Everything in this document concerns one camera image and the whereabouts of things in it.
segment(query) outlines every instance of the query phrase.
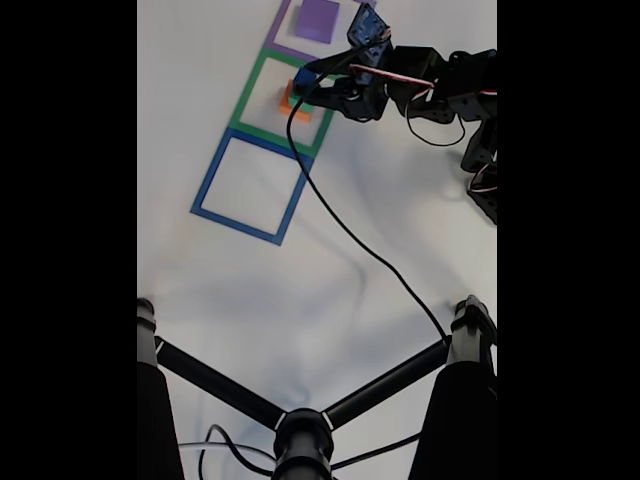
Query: blue square outline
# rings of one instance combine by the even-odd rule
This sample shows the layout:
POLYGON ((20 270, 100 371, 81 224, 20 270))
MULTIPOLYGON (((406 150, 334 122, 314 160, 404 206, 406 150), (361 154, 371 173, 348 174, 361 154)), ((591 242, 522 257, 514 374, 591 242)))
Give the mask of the blue square outline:
MULTIPOLYGON (((250 143, 259 148, 264 148, 265 150, 269 150, 275 153, 278 153, 284 157, 287 157, 294 162, 296 162, 296 157, 294 156, 291 149, 288 147, 281 147, 280 145, 276 145, 274 143, 268 142, 267 140, 263 140, 261 138, 255 137, 251 134, 241 132, 240 130, 236 130, 234 128, 227 128, 222 136, 222 140, 220 140, 220 145, 218 145, 218 149, 216 150, 215 155, 213 156, 213 160, 211 161, 211 165, 209 165, 209 169, 207 170, 206 175, 204 176, 204 180, 202 181, 202 185, 198 190, 198 194, 196 195, 195 200, 193 201, 193 205, 191 206, 190 212, 194 215, 198 215, 200 217, 206 218, 207 220, 212 220, 216 223, 224 225, 229 228, 233 228, 234 230, 238 230, 239 232, 246 233, 247 235, 251 235, 252 237, 259 238, 261 240, 266 240, 267 242, 271 242, 275 245, 281 246, 282 241, 284 240, 284 236, 287 233, 287 229, 289 228, 289 223, 291 222, 291 218, 296 210, 296 206, 298 205, 298 200, 300 199, 300 195, 302 195, 302 190, 304 189, 306 178, 302 171, 300 171, 300 176, 298 177, 298 181, 296 183, 295 188, 293 189, 293 194, 291 195, 291 199, 289 200, 289 204, 284 212, 284 216, 282 217, 282 221, 280 222, 280 227, 278 228, 277 233, 274 235, 272 233, 265 232, 258 228, 254 228, 250 225, 246 225, 244 223, 238 222, 236 220, 232 220, 231 218, 225 217, 224 215, 219 215, 217 213, 206 210, 202 207, 202 202, 204 202, 207 193, 209 192, 209 188, 213 183, 213 178, 215 177, 216 172, 218 171, 218 167, 222 162, 224 154, 227 151, 227 147, 229 146, 229 142, 232 138, 237 138, 238 140, 250 143)), ((300 160, 302 160, 303 165, 306 167, 308 172, 311 172, 311 167, 313 166, 314 159, 309 157, 308 155, 303 155, 301 153, 298 154, 300 160)))

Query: tripod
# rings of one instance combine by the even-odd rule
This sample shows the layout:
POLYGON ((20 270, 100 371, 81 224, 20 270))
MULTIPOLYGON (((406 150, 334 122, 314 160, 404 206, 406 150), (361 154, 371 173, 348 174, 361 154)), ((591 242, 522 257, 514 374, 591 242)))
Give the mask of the tripod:
POLYGON ((168 408, 168 420, 164 410, 159 413, 154 394, 147 390, 141 393, 141 373, 153 375, 156 380, 158 375, 151 370, 157 364, 273 430, 277 459, 273 480, 331 480, 332 432, 446 364, 434 386, 409 480, 470 478, 477 476, 479 469, 482 478, 497 476, 497 377, 490 351, 492 344, 497 345, 497 329, 484 304, 474 296, 457 305, 451 335, 322 412, 306 408, 285 412, 163 338, 154 337, 153 306, 138 299, 137 307, 138 447, 148 451, 143 461, 148 465, 138 461, 138 478, 145 468, 163 473, 177 469, 175 460, 161 459, 168 465, 156 465, 158 452, 166 458, 177 453, 177 449, 168 446, 176 442, 166 383, 163 389, 159 384, 151 386, 154 391, 163 390, 158 398, 161 409, 168 408), (141 394, 146 400, 142 407, 141 394), (146 424, 154 425, 153 435, 141 432, 140 416, 146 424), (145 435, 142 443, 141 434, 145 435), (153 442, 157 443, 155 447, 150 445, 153 442))

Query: colored tape square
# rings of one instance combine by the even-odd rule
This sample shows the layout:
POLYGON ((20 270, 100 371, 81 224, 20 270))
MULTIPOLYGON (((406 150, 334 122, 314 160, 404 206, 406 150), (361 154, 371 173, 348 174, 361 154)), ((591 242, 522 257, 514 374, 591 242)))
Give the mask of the colored tape square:
MULTIPOLYGON (((300 159, 310 171, 313 159, 304 154, 300 155, 300 159)), ((227 128, 198 190, 191 213, 275 245, 282 245, 305 182, 304 174, 290 149, 227 128), (230 150, 230 144, 233 146, 234 142, 243 144, 242 148, 236 151, 247 152, 249 148, 267 150, 275 155, 256 151, 256 155, 250 161, 236 157, 235 161, 227 158, 226 162, 223 162, 225 154, 230 150), (276 167, 280 170, 276 174, 265 170, 273 169, 274 162, 277 163, 280 159, 290 164, 276 167), (224 172, 225 167, 230 167, 227 173, 224 172), (223 190, 220 194, 222 197, 218 195, 220 192, 216 191, 216 185, 218 190, 223 190)))
MULTIPOLYGON (((279 104, 287 84, 304 61, 263 48, 238 100, 229 127, 289 150, 287 117, 279 104)), ((296 149, 309 157, 318 155, 334 112, 315 108, 309 124, 294 122, 292 135, 296 149)))
POLYGON ((283 0, 265 40, 265 48, 299 58, 305 63, 351 49, 347 40, 347 31, 360 4, 352 0, 332 1, 339 3, 340 9, 331 44, 298 37, 295 34, 295 28, 303 0, 283 0))

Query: black cable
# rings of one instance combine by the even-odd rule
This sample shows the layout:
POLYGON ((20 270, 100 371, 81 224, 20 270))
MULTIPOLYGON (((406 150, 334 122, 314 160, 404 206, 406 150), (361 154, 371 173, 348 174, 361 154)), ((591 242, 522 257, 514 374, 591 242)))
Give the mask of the black cable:
MULTIPOLYGON (((229 437, 229 435, 227 434, 227 432, 225 432, 224 428, 222 428, 220 425, 211 425, 209 427, 209 431, 207 432, 207 436, 205 437, 205 442, 209 441, 209 438, 211 438, 211 433, 216 430, 220 435, 222 435, 222 437, 224 438, 224 442, 227 444, 227 446, 229 447, 229 449, 231 450, 231 453, 233 453, 233 456, 236 457, 236 460, 238 460, 243 467, 251 470, 254 473, 257 473, 259 475, 263 475, 265 477, 269 477, 271 478, 271 476, 273 475, 273 472, 270 470, 265 470, 264 468, 260 468, 257 465, 254 465, 253 463, 251 463, 249 460, 247 460, 246 458, 244 458, 242 456, 242 454, 238 451, 238 449, 236 448, 236 445, 233 443, 233 441, 231 440, 231 437, 229 437)), ((265 455, 267 455, 268 457, 271 457, 271 455, 269 455, 266 452, 263 452, 262 450, 259 450, 257 448, 254 447, 247 447, 245 445, 243 445, 244 448, 247 448, 249 450, 256 450, 260 453, 263 453, 265 455)), ((202 450, 200 452, 200 458, 198 459, 198 478, 200 480, 204 480, 204 476, 202 473, 202 465, 204 462, 204 452, 205 450, 202 450)))
POLYGON ((413 133, 413 135, 416 138, 419 138, 424 143, 426 143, 427 145, 431 145, 432 147, 452 147, 452 146, 457 145, 458 143, 460 143, 462 140, 464 140, 464 137, 467 135, 467 130, 464 128, 464 124, 462 123, 462 118, 460 117, 460 115, 458 115, 458 120, 460 121, 460 126, 462 127, 462 135, 460 136, 460 138, 458 140, 456 140, 455 142, 452 142, 452 143, 433 143, 433 142, 430 142, 429 140, 427 140, 426 138, 421 137, 420 135, 418 135, 413 130, 413 127, 411 126, 411 120, 409 119, 409 104, 407 104, 407 114, 405 115, 405 117, 407 119, 407 125, 409 125, 409 130, 411 131, 411 133, 413 133))
MULTIPOLYGON (((200 450, 202 450, 202 451, 209 450, 208 448, 205 447, 205 446, 208 446, 208 445, 212 445, 212 446, 215 446, 215 447, 227 447, 227 448, 229 448, 229 445, 226 442, 201 442, 201 443, 195 443, 194 445, 199 445, 201 447, 200 450)), ((252 447, 251 445, 244 445, 242 443, 234 443, 234 445, 236 446, 236 448, 238 450, 246 450, 248 452, 253 452, 253 453, 257 454, 257 455, 262 455, 264 458, 268 458, 273 463, 276 463, 276 461, 277 461, 276 458, 273 455, 265 452, 264 450, 260 450, 259 448, 252 447)))
POLYGON ((393 265, 391 265, 387 260, 382 258, 376 252, 371 250, 371 248, 369 248, 362 240, 360 240, 349 229, 349 227, 347 227, 345 225, 345 223, 342 220, 340 220, 340 217, 338 217, 338 215, 336 215, 336 213, 333 211, 333 209, 329 206, 327 201, 324 199, 324 197, 322 196, 322 194, 318 190, 318 187, 316 187, 316 184, 313 182, 313 180, 311 180, 311 176, 309 175, 309 172, 307 171, 307 167, 305 167, 304 164, 302 163, 302 160, 300 160, 300 155, 298 154, 298 150, 296 150, 296 146, 295 146, 295 143, 293 141, 293 137, 291 136, 291 124, 293 123, 293 118, 295 117, 296 112, 298 111, 300 106, 304 103, 304 101, 307 99, 307 97, 311 94, 311 92, 313 90, 315 90, 318 87, 318 85, 320 85, 320 82, 322 80, 324 80, 327 76, 329 76, 331 74, 331 72, 333 72, 337 68, 341 67, 345 63, 351 61, 354 57, 359 55, 364 50, 367 50, 368 48, 374 47, 374 46, 376 46, 378 44, 384 43, 387 40, 388 40, 388 38, 386 38, 384 40, 381 40, 379 42, 376 42, 376 43, 372 43, 370 45, 364 45, 362 47, 355 48, 354 50, 351 51, 351 53, 349 55, 346 55, 341 60, 336 62, 334 65, 332 65, 327 70, 325 70, 323 73, 321 73, 320 76, 318 76, 318 78, 316 78, 316 80, 311 84, 311 86, 300 97, 300 99, 298 100, 298 103, 296 103, 295 107, 293 107, 293 110, 291 111, 291 114, 289 115, 289 120, 287 121, 287 140, 289 140, 289 146, 291 147, 291 151, 293 151, 293 154, 296 157, 298 165, 300 165, 300 168, 302 169, 302 173, 304 174, 305 178, 307 179, 307 182, 309 183, 309 185, 311 186, 311 188, 315 192, 316 196, 318 197, 318 199, 320 200, 320 202, 322 203, 324 208, 329 212, 329 214, 338 223, 338 225, 340 225, 340 227, 342 227, 342 229, 352 238, 352 240, 354 242, 356 242, 365 252, 367 252, 369 255, 371 255, 373 258, 375 258, 380 263, 382 263, 385 267, 387 267, 389 270, 391 270, 391 272, 393 272, 393 274, 398 278, 398 280, 400 280, 400 283, 402 283, 402 285, 407 290, 407 292, 409 292, 409 295, 411 295, 413 297, 413 299, 418 303, 418 305, 420 305, 422 307, 422 309, 427 313, 427 315, 429 316, 429 318, 431 319, 431 321, 435 325, 436 329, 438 330, 438 333, 440 333, 440 336, 444 340, 447 337, 447 335, 444 332, 444 330, 442 329, 442 326, 440 325, 440 323, 436 319, 435 315, 431 312, 429 307, 427 307, 427 305, 422 300, 420 300, 420 297, 418 297, 418 295, 413 291, 413 289, 409 286, 409 284, 402 277, 402 275, 400 275, 400 272, 398 272, 398 270, 393 265))
POLYGON ((416 433, 415 435, 411 435, 409 438, 405 438, 404 440, 400 440, 399 442, 392 443, 391 445, 387 445, 386 447, 378 448, 376 450, 358 455, 357 457, 338 462, 335 465, 331 465, 331 469, 339 470, 341 468, 348 467, 349 465, 353 465, 354 463, 362 462, 364 460, 377 457, 378 455, 382 455, 383 453, 397 450, 398 448, 404 447, 405 445, 409 445, 410 443, 417 441, 419 438, 420 434, 416 433))

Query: wire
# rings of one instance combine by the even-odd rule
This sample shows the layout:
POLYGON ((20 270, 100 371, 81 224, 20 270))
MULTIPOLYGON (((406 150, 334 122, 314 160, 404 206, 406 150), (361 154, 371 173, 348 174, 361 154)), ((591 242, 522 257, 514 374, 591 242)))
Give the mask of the wire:
MULTIPOLYGON (((259 448, 252 447, 250 445, 243 445, 242 443, 234 444, 238 450, 245 450, 247 452, 256 453, 265 458, 268 458, 270 461, 275 462, 276 459, 273 455, 269 455, 264 450, 260 450, 259 448)), ((225 442, 192 442, 192 443, 181 443, 178 445, 179 449, 183 452, 189 452, 192 450, 229 450, 229 445, 225 442)))
POLYGON ((462 135, 460 136, 460 138, 458 138, 455 142, 452 142, 452 143, 434 143, 434 142, 430 142, 426 138, 421 137, 420 135, 418 135, 415 132, 415 130, 413 129, 413 127, 411 126, 411 119, 409 118, 409 105, 411 105, 413 102, 415 102, 417 99, 419 99, 423 95, 427 94, 428 92, 429 92, 429 89, 418 93, 410 101, 407 102, 407 106, 404 108, 404 117, 407 119, 407 125, 409 126, 409 131, 411 133, 413 133, 413 135, 415 137, 419 138, 420 140, 422 140, 427 145, 431 145, 432 147, 452 147, 454 145, 457 145, 462 140, 464 140, 464 137, 467 135, 467 130, 464 128, 464 124, 462 123, 462 117, 460 117, 460 115, 458 115, 458 121, 460 122, 460 127, 462 127, 462 135))
POLYGON ((393 450, 397 450, 398 448, 404 447, 405 445, 409 445, 420 439, 420 434, 416 433, 415 435, 411 435, 404 440, 400 440, 399 442, 392 443, 391 445, 387 445, 386 447, 378 448, 376 450, 372 450, 367 453, 363 453, 356 457, 350 458, 348 460, 344 460, 342 462, 338 462, 335 465, 331 465, 332 470, 339 470, 341 468, 348 467, 349 465, 353 465, 354 463, 362 462, 364 460, 368 460, 373 457, 377 457, 378 455, 382 455, 383 453, 388 453, 393 450))
MULTIPOLYGON (((233 441, 231 440, 231 437, 229 437, 227 432, 220 425, 211 425, 211 427, 209 427, 209 431, 207 432, 207 436, 206 436, 207 440, 211 436, 211 432, 213 430, 217 431, 220 435, 222 435, 222 437, 224 438, 225 444, 229 447, 233 456, 236 457, 236 460, 238 460, 243 467, 247 468, 248 470, 251 470, 254 473, 257 473, 258 475, 271 478, 271 476, 273 475, 272 471, 265 470, 264 468, 260 468, 242 456, 242 454, 238 451, 238 448, 240 447, 240 445, 234 444, 233 441)), ((200 453, 200 458, 198 459, 198 476, 200 480, 204 480, 204 477, 202 475, 202 462, 204 461, 204 451, 208 450, 209 449, 208 447, 210 445, 211 444, 207 441, 205 441, 204 443, 184 443, 184 444, 178 445, 178 448, 180 450, 202 450, 202 452, 200 453)), ((268 453, 263 452, 262 450, 259 450, 254 447, 249 447, 246 445, 242 445, 241 447, 244 450, 250 450, 252 452, 265 455, 275 462, 275 458, 273 458, 268 453)))
POLYGON ((247 459, 245 459, 242 455, 240 455, 240 452, 237 452, 237 451, 234 452, 234 448, 236 448, 238 450, 247 450, 248 452, 257 453, 259 455, 262 455, 265 458, 268 458, 273 463, 277 463, 277 460, 273 455, 270 455, 267 452, 265 452, 264 450, 260 450, 259 448, 251 447, 249 445, 242 445, 240 443, 237 443, 237 444, 233 443, 231 438, 229 438, 229 435, 227 435, 227 432, 225 432, 225 430, 220 425, 211 425, 209 427, 209 430, 207 431, 207 435, 206 435, 205 438, 206 438, 206 440, 204 442, 181 443, 181 444, 178 445, 178 448, 183 452, 184 451, 189 451, 189 450, 202 450, 202 452, 200 452, 200 458, 198 459, 198 478, 200 480, 204 480, 204 475, 202 473, 202 461, 204 460, 204 452, 206 450, 217 450, 217 449, 220 449, 220 448, 225 448, 225 449, 229 448, 231 450, 231 452, 233 453, 233 455, 236 457, 236 459, 238 459, 238 461, 240 461, 240 463, 242 463, 242 465, 244 467, 248 468, 252 472, 258 473, 260 475, 265 475, 267 477, 271 477, 273 475, 273 472, 270 472, 268 470, 262 470, 261 468, 251 464, 247 459), (220 435, 222 435, 224 437, 225 443, 222 443, 222 442, 209 442, 209 438, 211 437, 211 433, 214 430, 217 430, 218 433, 220 433, 220 435))
POLYGON ((383 77, 391 78, 392 80, 397 80, 398 82, 406 82, 406 83, 415 83, 417 85, 425 85, 427 87, 433 88, 435 84, 433 82, 429 82, 428 80, 422 80, 420 78, 407 77, 406 75, 400 75, 399 73, 387 72, 386 70, 379 70, 373 67, 367 67, 365 65, 351 64, 349 65, 351 68, 362 70, 369 73, 375 73, 376 75, 381 75, 383 77))
POLYGON ((473 178, 471 179, 471 181, 469 182, 469 191, 472 193, 485 193, 485 192, 493 192, 494 190, 497 190, 498 187, 491 187, 491 188, 481 188, 480 190, 474 189, 473 188, 473 183, 476 181, 476 179, 482 175, 482 173, 487 169, 487 167, 489 166, 489 163, 486 163, 484 167, 482 167, 480 170, 478 170, 476 172, 476 174, 473 176, 473 178))
MULTIPOLYGON (((204 480, 204 473, 202 471, 203 465, 204 465, 204 454, 206 452, 206 450, 209 449, 213 449, 213 448, 230 448, 228 443, 221 443, 221 442, 209 442, 209 439, 211 438, 211 434, 213 433, 213 431, 215 430, 216 425, 211 425, 209 427, 209 430, 207 431, 207 435, 205 436, 204 439, 204 443, 187 443, 187 444, 183 444, 180 446, 181 449, 184 450, 191 450, 193 449, 198 449, 198 450, 202 450, 200 452, 200 455, 198 457, 198 478, 199 480, 204 480)), ((240 444, 236 444, 236 448, 238 450, 247 450, 249 452, 253 452, 253 453, 257 453, 259 455, 262 455, 263 457, 267 457, 269 460, 271 460, 272 462, 276 462, 276 459, 272 456, 269 455, 267 452, 260 450, 259 448, 255 448, 255 447, 250 447, 248 445, 240 445, 240 444)))
POLYGON ((362 240, 360 240, 351 231, 351 229, 349 227, 347 227, 347 225, 340 219, 340 217, 338 217, 336 212, 333 211, 331 206, 324 199, 324 197, 322 196, 322 194, 318 190, 318 187, 316 187, 315 182, 313 180, 311 180, 311 176, 309 175, 309 172, 307 171, 307 167, 305 167, 304 163, 302 163, 302 160, 300 160, 300 155, 298 154, 298 150, 296 149, 296 145, 295 145, 295 143, 293 141, 293 137, 291 135, 291 124, 293 123, 293 118, 295 117, 296 112, 298 111, 300 106, 305 102, 305 100, 311 94, 311 92, 313 92, 313 90, 315 90, 318 87, 318 85, 320 85, 320 82, 322 80, 324 80, 327 76, 329 76, 329 74, 331 74, 332 71, 336 70, 337 68, 340 68, 345 63, 351 61, 353 58, 355 58, 357 55, 359 55, 364 50, 367 50, 368 48, 377 46, 378 44, 381 44, 381 43, 385 42, 386 39, 388 39, 390 36, 391 35, 389 33, 389 35, 385 39, 380 40, 379 42, 375 42, 375 43, 368 44, 368 45, 363 45, 361 47, 353 49, 349 55, 346 55, 341 60, 337 61, 334 65, 330 66, 323 73, 321 73, 318 76, 318 78, 316 78, 316 80, 311 84, 311 86, 298 99, 298 103, 296 103, 296 105, 293 107, 293 110, 291 111, 291 114, 289 115, 289 120, 287 121, 287 140, 289 140, 289 146, 291 147, 291 151, 293 152, 293 154, 294 154, 294 156, 296 158, 296 161, 298 162, 298 165, 300 165, 300 168, 302 169, 302 173, 304 174, 305 178, 307 179, 307 183, 309 183, 309 185, 311 186, 311 188, 315 192, 316 196, 318 197, 318 200, 320 200, 320 203, 322 203, 322 205, 327 210, 327 212, 329 212, 329 214, 331 215, 331 217, 333 217, 333 219, 336 221, 336 223, 338 225, 340 225, 340 227, 347 233, 347 235, 349 235, 351 237, 351 239, 354 242, 356 242, 365 252, 367 252, 369 255, 371 255, 373 258, 375 258, 378 262, 380 262, 385 267, 387 267, 389 270, 391 270, 391 272, 400 281, 402 286, 407 290, 409 295, 411 295, 411 297, 413 297, 413 299, 418 303, 418 305, 420 305, 420 307, 422 307, 422 309, 426 312, 426 314, 429 316, 429 318, 433 322, 433 325, 438 330, 438 333, 440 334, 440 336, 444 340, 447 337, 447 334, 444 332, 442 326, 440 325, 440 323, 436 319, 435 315, 431 312, 429 307, 427 307, 427 305, 420 299, 420 297, 418 297, 418 295, 413 291, 413 289, 409 286, 409 284, 404 279, 404 277, 400 274, 400 272, 398 272, 396 267, 394 267, 391 263, 389 263, 387 260, 382 258, 380 255, 378 255, 376 252, 371 250, 371 248, 369 248, 362 240))

